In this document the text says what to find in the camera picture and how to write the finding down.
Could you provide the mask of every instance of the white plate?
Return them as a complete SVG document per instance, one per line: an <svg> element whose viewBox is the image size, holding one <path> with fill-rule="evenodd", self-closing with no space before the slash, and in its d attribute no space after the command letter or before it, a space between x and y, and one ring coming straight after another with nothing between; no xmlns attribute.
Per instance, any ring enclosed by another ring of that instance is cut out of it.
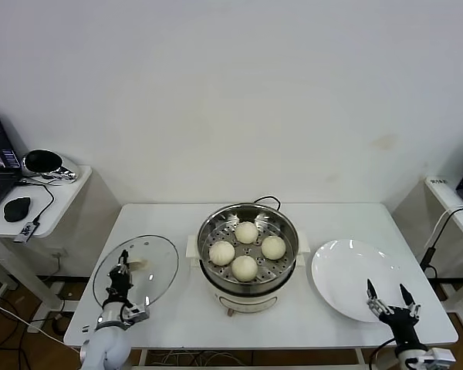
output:
<svg viewBox="0 0 463 370"><path fill-rule="evenodd" d="M367 306L367 279L386 304L404 304L400 268L387 254L362 241L344 239L324 244L314 255L312 275L323 298L358 321L379 321Z"/></svg>

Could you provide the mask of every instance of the power cord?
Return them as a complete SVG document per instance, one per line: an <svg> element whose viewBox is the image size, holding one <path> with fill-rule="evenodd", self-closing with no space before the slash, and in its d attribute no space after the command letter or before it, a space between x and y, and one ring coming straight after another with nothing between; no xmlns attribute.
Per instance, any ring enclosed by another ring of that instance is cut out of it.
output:
<svg viewBox="0 0 463 370"><path fill-rule="evenodd" d="M4 312L8 313L9 315L11 315L11 316L17 318L17 319L20 320L23 324L26 324L27 326L30 326L30 327L34 328L35 330L38 330L40 333L42 333L42 334L45 335L46 337L50 338L51 340L56 341L57 343L60 343L61 345L65 345L67 348L72 349L75 353L79 353L79 351L77 351L76 349L74 349L74 348L72 348L72 347L66 345L65 343L63 343L62 341L59 341L58 339L52 337L51 335L46 334L43 330L41 330L41 329L39 329L39 328L36 328L36 327L33 327L33 326L32 326L31 324L29 324L26 320L20 318L20 317L19 317L18 315L16 315L16 314L11 313L10 311L4 309L2 306L0 306L0 310L2 310L2 311L4 311Z"/></svg>
<svg viewBox="0 0 463 370"><path fill-rule="evenodd" d="M45 281L49 280L51 277L57 275L60 271L60 269L62 268L61 264L60 264L60 258L62 258L61 256L55 256L56 258L56 270L55 272L53 272L52 274L50 274L48 277L45 277L42 282L44 283Z"/></svg>
<svg viewBox="0 0 463 370"><path fill-rule="evenodd" d="M460 212L460 211L463 210L463 205L458 206L458 207L461 207L461 208L458 208L457 210L453 210L453 211L449 214L448 218L446 219L446 221L445 221L444 224L442 225L441 230L439 231L438 235L437 235L436 238L434 239L434 242L432 243L431 247L429 247L429 248L425 251L425 254L424 254L424 256L422 257L422 260L421 260L421 262L420 262L420 267L421 267L421 269L422 269L423 272L425 272L425 270L427 270L428 268L432 268L432 269L434 269L434 272L435 272L436 277L438 276L438 271L437 271L437 269L436 269L435 267L432 267L432 266L431 266L432 257L434 256L434 253L435 253L435 251L436 251L435 246L436 246L436 244L438 243L439 238L441 237L441 235L442 235L444 229L446 228L446 225L448 224L449 220L453 217L454 214L456 214L457 212ZM439 225L439 223L441 222L442 217L444 217L444 215L447 214L447 213L449 212L449 210L446 210L446 211L441 215L441 217L439 217L439 220L438 220L438 222L436 223L436 225L435 225L435 227L434 227L434 230L432 231L432 234L431 234L431 236L428 238L427 243L425 243L425 246L424 246L424 247L427 247L427 246L429 245L429 243L430 243L431 240L432 240L432 237L433 237L434 234L435 234L435 231L438 229L438 225Z"/></svg>
<svg viewBox="0 0 463 370"><path fill-rule="evenodd" d="M372 351L369 357L369 370L372 370L372 364L374 360L377 358L377 354L379 353L379 351L383 349L384 347L386 347L387 345L389 345L392 341L394 341L394 338L391 338L385 341L382 345L380 345L379 347L377 347L376 349Z"/></svg>
<svg viewBox="0 0 463 370"><path fill-rule="evenodd" d="M16 182L15 185L18 186L18 187L27 187L27 186L42 187L50 195L50 197L51 197L50 202L48 204L46 204L46 206L39 212L38 216L36 216L34 218L34 220L32 221L34 223L34 225L38 224L39 223L39 218L41 217L43 212L45 212L49 208L49 206L51 206L53 204L53 202L55 201L55 196L52 194L51 191L49 191L48 187L44 183L30 183L28 181L21 180L21 181Z"/></svg>
<svg viewBox="0 0 463 370"><path fill-rule="evenodd" d="M254 200L253 203L257 203L257 202L259 202L261 200L264 200L264 199L273 199L278 204L276 210L279 210L279 208L281 208L281 202L274 195L266 195L265 197L260 197L260 198L258 198L256 200Z"/></svg>

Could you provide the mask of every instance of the white wall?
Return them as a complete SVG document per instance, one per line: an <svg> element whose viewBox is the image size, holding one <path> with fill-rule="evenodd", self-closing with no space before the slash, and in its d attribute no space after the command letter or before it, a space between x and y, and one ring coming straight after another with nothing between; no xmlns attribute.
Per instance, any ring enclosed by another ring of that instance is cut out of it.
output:
<svg viewBox="0 0 463 370"><path fill-rule="evenodd" d="M463 1L0 2L0 112L122 204L393 210L463 170Z"/></svg>

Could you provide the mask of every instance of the cooker handle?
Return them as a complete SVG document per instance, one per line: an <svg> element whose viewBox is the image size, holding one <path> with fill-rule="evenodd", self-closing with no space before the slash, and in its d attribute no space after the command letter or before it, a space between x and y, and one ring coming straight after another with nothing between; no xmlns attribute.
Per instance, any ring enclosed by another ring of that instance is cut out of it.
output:
<svg viewBox="0 0 463 370"><path fill-rule="evenodd" d="M185 257L191 259L191 266L199 266L199 252L198 252L198 237L190 235L187 238L187 250L185 251Z"/></svg>

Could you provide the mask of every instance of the stain on wall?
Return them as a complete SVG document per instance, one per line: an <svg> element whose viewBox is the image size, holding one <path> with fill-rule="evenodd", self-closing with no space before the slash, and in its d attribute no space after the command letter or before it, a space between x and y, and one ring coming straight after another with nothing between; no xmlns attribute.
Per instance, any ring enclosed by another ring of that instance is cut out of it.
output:
<svg viewBox="0 0 463 370"><path fill-rule="evenodd" d="M388 133L387 135L383 135L378 139L371 141L370 145L375 149L388 151L396 146L397 141L398 135L395 133Z"/></svg>

